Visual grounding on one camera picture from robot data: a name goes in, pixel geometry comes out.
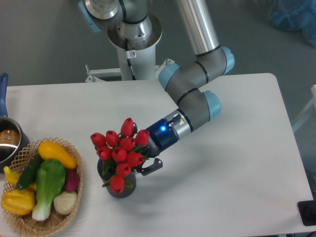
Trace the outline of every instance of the blue pot handle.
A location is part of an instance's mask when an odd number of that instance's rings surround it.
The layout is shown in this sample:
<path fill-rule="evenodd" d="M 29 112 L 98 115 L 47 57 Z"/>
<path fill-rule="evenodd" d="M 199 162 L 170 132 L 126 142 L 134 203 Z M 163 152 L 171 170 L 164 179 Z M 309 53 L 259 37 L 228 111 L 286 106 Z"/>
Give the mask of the blue pot handle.
<path fill-rule="evenodd" d="M 0 117 L 8 117 L 5 105 L 6 88 L 8 86 L 9 76 L 7 73 L 0 75 Z"/>

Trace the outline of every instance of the artificial vegetable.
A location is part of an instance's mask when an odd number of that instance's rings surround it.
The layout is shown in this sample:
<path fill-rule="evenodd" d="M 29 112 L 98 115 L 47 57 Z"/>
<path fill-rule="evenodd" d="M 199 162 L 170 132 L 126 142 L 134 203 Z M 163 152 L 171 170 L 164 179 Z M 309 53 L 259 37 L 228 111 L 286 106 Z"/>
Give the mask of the artificial vegetable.
<path fill-rule="evenodd" d="M 16 183 L 18 182 L 21 175 L 17 172 L 11 171 L 8 166 L 5 166 L 3 171 L 5 173 L 5 179 L 8 181 L 8 183 L 16 187 Z M 27 189 L 36 192 L 36 183 L 33 182 L 27 187 Z"/>
<path fill-rule="evenodd" d="M 35 195 L 29 190 L 11 190 L 2 195 L 1 206 L 16 215 L 29 214 L 35 205 Z"/>
<path fill-rule="evenodd" d="M 54 198 L 55 210 L 62 215 L 69 214 L 74 208 L 77 201 L 76 192 L 62 192 Z"/>
<path fill-rule="evenodd" d="M 65 177 L 66 171 L 59 160 L 45 160 L 40 165 L 36 177 L 37 204 L 32 212 L 34 220 L 43 221 L 49 217 L 51 204 L 64 186 Z"/>
<path fill-rule="evenodd" d="M 67 192 L 73 192 L 77 189 L 77 187 L 79 186 L 79 183 L 80 183 L 79 174 L 72 169 L 67 170 L 64 189 Z"/>
<path fill-rule="evenodd" d="M 36 154 L 33 159 L 31 159 L 25 169 L 22 171 L 21 176 L 16 183 L 16 188 L 22 190 L 27 188 L 36 180 L 36 174 L 40 165 L 44 160 L 39 154 Z"/>
<path fill-rule="evenodd" d="M 76 160 L 58 143 L 44 141 L 39 144 L 39 154 L 44 160 L 57 159 L 66 169 L 75 169 Z"/>

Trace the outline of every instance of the bok choy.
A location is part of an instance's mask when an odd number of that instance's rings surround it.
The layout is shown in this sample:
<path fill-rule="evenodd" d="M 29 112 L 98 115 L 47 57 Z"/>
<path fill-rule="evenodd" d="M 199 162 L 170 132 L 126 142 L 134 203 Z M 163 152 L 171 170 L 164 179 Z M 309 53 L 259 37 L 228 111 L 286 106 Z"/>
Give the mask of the bok choy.
<path fill-rule="evenodd" d="M 60 193 L 66 178 L 66 171 L 62 163 L 56 159 L 44 161 L 37 172 L 37 204 L 35 205 L 32 218 L 43 221 L 50 215 L 51 204 Z"/>

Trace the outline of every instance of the red tulip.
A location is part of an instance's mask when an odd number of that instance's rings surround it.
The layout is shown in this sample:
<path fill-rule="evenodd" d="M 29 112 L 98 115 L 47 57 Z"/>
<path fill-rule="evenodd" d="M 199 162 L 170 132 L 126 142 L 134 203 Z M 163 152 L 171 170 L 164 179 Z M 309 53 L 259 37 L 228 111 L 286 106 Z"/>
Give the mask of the red tulip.
<path fill-rule="evenodd" d="M 135 139 L 132 137 L 125 137 L 119 142 L 119 146 L 129 152 L 135 147 Z"/>
<path fill-rule="evenodd" d="M 136 167 L 144 162 L 144 157 L 137 152 L 130 152 L 127 154 L 126 162 L 130 167 Z"/>
<path fill-rule="evenodd" d="M 135 138 L 135 142 L 139 146 L 144 146 L 148 143 L 149 140 L 149 131 L 148 130 L 140 130 Z"/>
<path fill-rule="evenodd" d="M 106 142 L 107 142 L 107 139 L 106 137 L 101 134 L 101 133 L 93 133 L 91 136 L 90 136 L 91 140 L 92 140 L 92 143 L 96 146 L 96 147 L 102 147 L 102 146 L 105 146 L 106 145 Z"/>
<path fill-rule="evenodd" d="M 134 134 L 134 122 L 131 118 L 127 118 L 121 129 L 120 129 L 120 132 L 122 133 L 122 135 L 124 137 L 129 137 L 129 136 L 132 136 Z"/>
<path fill-rule="evenodd" d="M 110 187 L 113 190 L 113 192 L 117 194 L 120 194 L 121 192 L 123 192 L 124 186 L 125 186 L 124 179 L 120 176 L 114 176 L 110 180 Z"/>
<path fill-rule="evenodd" d="M 126 177 L 127 175 L 130 174 L 131 168 L 128 163 L 121 163 L 121 164 L 118 164 L 116 168 L 116 172 L 118 176 Z"/>
<path fill-rule="evenodd" d="M 115 145 L 119 143 L 119 136 L 114 131 L 107 131 L 106 139 L 110 147 L 115 147 Z"/>
<path fill-rule="evenodd" d="M 112 151 L 112 157 L 117 163 L 124 162 L 127 157 L 127 152 L 122 147 L 115 147 Z"/>
<path fill-rule="evenodd" d="M 97 154 L 101 160 L 111 159 L 111 149 L 107 146 L 100 147 L 97 150 Z"/>

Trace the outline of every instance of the vase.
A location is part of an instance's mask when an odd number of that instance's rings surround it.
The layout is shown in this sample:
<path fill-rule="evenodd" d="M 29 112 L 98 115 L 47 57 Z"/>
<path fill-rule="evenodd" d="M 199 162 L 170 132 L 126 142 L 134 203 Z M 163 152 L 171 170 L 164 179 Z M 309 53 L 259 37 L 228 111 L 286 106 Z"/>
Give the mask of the vase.
<path fill-rule="evenodd" d="M 99 173 L 103 183 L 105 184 L 112 177 L 112 175 L 115 173 L 115 170 L 109 170 L 105 175 L 102 175 L 103 167 L 104 167 L 104 162 L 103 162 L 103 160 L 99 159 L 98 164 L 97 164 L 97 169 L 98 169 L 98 173 Z M 110 186 L 107 186 L 106 188 L 112 196 L 114 196 L 116 198 L 126 198 L 134 192 L 134 190 L 136 188 L 136 176 L 135 176 L 135 174 L 131 172 L 124 179 L 126 181 L 130 182 L 133 185 L 133 187 L 129 188 L 129 187 L 125 186 L 123 189 L 123 192 L 118 194 L 118 193 L 114 192 Z"/>

